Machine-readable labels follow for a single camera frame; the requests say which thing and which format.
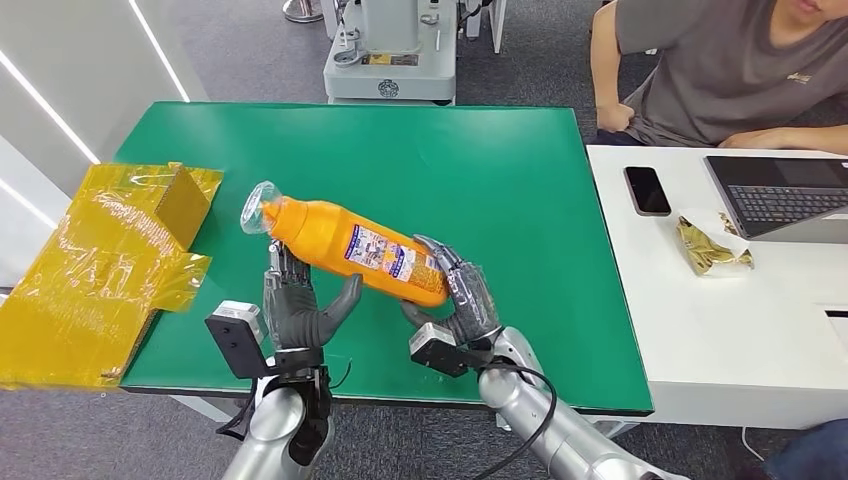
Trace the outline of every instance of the laptop keyboard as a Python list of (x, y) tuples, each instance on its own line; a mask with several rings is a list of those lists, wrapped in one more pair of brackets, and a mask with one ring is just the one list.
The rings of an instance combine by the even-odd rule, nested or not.
[(748, 222), (792, 223), (848, 205), (848, 188), (727, 188)]

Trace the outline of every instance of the robotic arm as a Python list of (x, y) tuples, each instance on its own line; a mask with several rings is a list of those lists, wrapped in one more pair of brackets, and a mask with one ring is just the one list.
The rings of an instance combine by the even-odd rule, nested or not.
[[(479, 371), (480, 397), (513, 432), (532, 439), (530, 450), (553, 478), (686, 480), (629, 454), (557, 399), (550, 391), (553, 388), (546, 391), (543, 383), (547, 379), (530, 343), (517, 329), (501, 326), (480, 268), (438, 241), (420, 235), (415, 239), (430, 250), (445, 272), (455, 311), (439, 321), (402, 302), (404, 315), (419, 327), (410, 340), (413, 361), (451, 376), (462, 375), (467, 368)], [(500, 365), (514, 365), (520, 371)], [(527, 375), (529, 372), (538, 375)], [(543, 426), (548, 416), (550, 421)], [(485, 478), (505, 464), (476, 478)]]
[[(522, 449), (475, 478), (485, 478), (529, 448), (560, 480), (687, 480), (629, 454), (557, 399), (524, 335), (500, 324), (480, 268), (440, 242), (415, 238), (445, 272), (455, 310), (438, 320), (401, 302), (404, 315), (418, 328), (409, 340), (412, 360), (453, 377), (476, 371), (483, 401), (525, 439)], [(358, 302), (361, 277), (348, 279), (341, 295), (319, 311), (309, 265), (278, 242), (271, 245), (271, 265), (263, 305), (275, 347), (269, 365), (245, 322), (218, 310), (207, 319), (236, 376), (264, 377), (227, 480), (308, 478), (333, 438), (321, 347)]]

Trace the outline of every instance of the floor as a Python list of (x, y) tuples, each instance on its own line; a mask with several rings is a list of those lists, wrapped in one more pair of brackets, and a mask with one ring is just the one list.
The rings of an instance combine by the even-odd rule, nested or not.
[[(588, 68), (592, 0), (513, 0), (502, 53), (484, 24), (460, 43), (457, 102), (574, 108), (581, 133), (594, 133)], [(326, 101), (321, 70), (329, 43), (320, 24), (281, 19), (271, 0), (181, 0), (173, 14), (212, 100)], [(622, 66), (621, 90), (634, 89), (655, 58)], [(0, 392), (0, 478), (218, 478), (237, 443), (216, 436), (208, 419), (164, 396)], [(519, 444), (488, 412), (339, 406), (335, 447), (317, 479), (466, 478)], [(751, 430), (762, 454), (797, 432)], [(634, 454), (693, 479), (732, 479), (757, 460), (740, 429), (646, 424), (616, 439)], [(547, 478), (524, 456), (492, 478)]]

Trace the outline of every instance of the clear plastic cap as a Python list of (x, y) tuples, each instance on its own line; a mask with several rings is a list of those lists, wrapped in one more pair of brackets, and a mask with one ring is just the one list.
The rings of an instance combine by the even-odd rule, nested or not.
[(277, 187), (267, 180), (254, 187), (241, 210), (241, 229), (244, 233), (270, 232), (274, 227), (273, 219), (268, 218), (263, 207), (278, 203), (282, 196)]

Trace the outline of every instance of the cable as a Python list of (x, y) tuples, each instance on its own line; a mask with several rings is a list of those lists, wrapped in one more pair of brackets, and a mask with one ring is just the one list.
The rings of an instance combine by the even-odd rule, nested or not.
[(744, 445), (745, 448), (747, 448), (749, 452), (753, 453), (755, 457), (759, 458), (761, 462), (765, 462), (765, 459), (763, 458), (763, 456), (760, 455), (759, 453), (757, 453), (756, 450), (751, 448), (750, 445), (748, 445), (748, 439), (745, 438), (745, 434), (747, 432), (748, 432), (748, 427), (742, 427), (742, 445)]
[(465, 23), (466, 20), (468, 20), (469, 18), (471, 18), (475, 15), (478, 15), (480, 13), (480, 10), (483, 9), (483, 7), (488, 7), (489, 4), (491, 4), (491, 3), (492, 3), (492, 0), (483, 0), (482, 2), (480, 2), (480, 5), (477, 5), (477, 8), (475, 8), (474, 11), (472, 11), (471, 13), (466, 13), (465, 15), (462, 15), (461, 17), (459, 17), (459, 21), (456, 23), (457, 26), (461, 27), (462, 24)]
[[(253, 403), (255, 401), (254, 397), (256, 396), (256, 388), (258, 383), (259, 382), (255, 378), (250, 381), (250, 393), (248, 394), (247, 402), (242, 405), (241, 410), (239, 410), (239, 412), (233, 418), (231, 418), (229, 422), (216, 428), (215, 433), (219, 435), (224, 435), (226, 437), (235, 438), (240, 442), (244, 441), (244, 435), (234, 431), (233, 428), (239, 426), (244, 420), (247, 420), (249, 425), (250, 417), (253, 414)], [(244, 429), (245, 435), (247, 434), (248, 428), (249, 426), (245, 427)]]
[(344, 383), (344, 381), (345, 381), (345, 380), (347, 380), (347, 376), (348, 376), (348, 375), (350, 375), (350, 366), (351, 366), (352, 364), (353, 364), (353, 360), (348, 360), (348, 361), (347, 361), (347, 369), (345, 369), (345, 374), (344, 374), (344, 375), (342, 375), (342, 379), (341, 379), (341, 380), (339, 380), (339, 383), (337, 383), (337, 384), (335, 384), (335, 385), (333, 385), (333, 386), (331, 386), (331, 387), (330, 387), (330, 390), (335, 390), (336, 388), (339, 388), (339, 387), (341, 387), (341, 386), (342, 386), (342, 384)]
[(536, 431), (533, 432), (533, 435), (530, 435), (530, 438), (525, 440), (524, 443), (520, 447), (518, 447), (518, 449), (516, 451), (512, 452), (508, 457), (504, 458), (500, 462), (492, 465), (491, 467), (489, 467), (486, 470), (482, 471), (481, 473), (477, 474), (477, 476), (474, 477), (474, 480), (481, 480), (483, 478), (488, 477), (489, 475), (491, 475), (491, 474), (497, 472), (498, 470), (502, 469), (503, 467), (509, 465), (510, 463), (512, 463), (513, 460), (518, 458), (522, 453), (526, 452), (530, 448), (530, 446), (533, 445), (533, 442), (535, 442), (536, 439), (539, 438), (539, 436), (542, 435), (542, 433), (544, 433), (544, 431), (548, 428), (548, 426), (550, 426), (551, 421), (553, 421), (553, 419), (554, 419), (554, 412), (556, 412), (556, 405), (557, 405), (557, 394), (556, 394), (556, 388), (554, 388), (554, 384), (551, 383), (550, 380), (548, 380), (548, 377), (542, 375), (541, 373), (537, 372), (536, 370), (533, 370), (532, 368), (522, 367), (522, 366), (519, 366), (519, 365), (509, 365), (509, 364), (505, 364), (505, 363), (490, 363), (489, 365), (486, 365), (485, 367), (483, 367), (483, 370), (489, 370), (489, 369), (510, 370), (510, 371), (513, 371), (513, 372), (529, 373), (530, 375), (537, 377), (539, 380), (545, 382), (545, 385), (548, 386), (548, 390), (551, 391), (551, 406), (548, 408), (548, 413), (545, 415), (545, 418), (542, 419), (542, 423), (539, 424), (539, 428), (537, 428)]

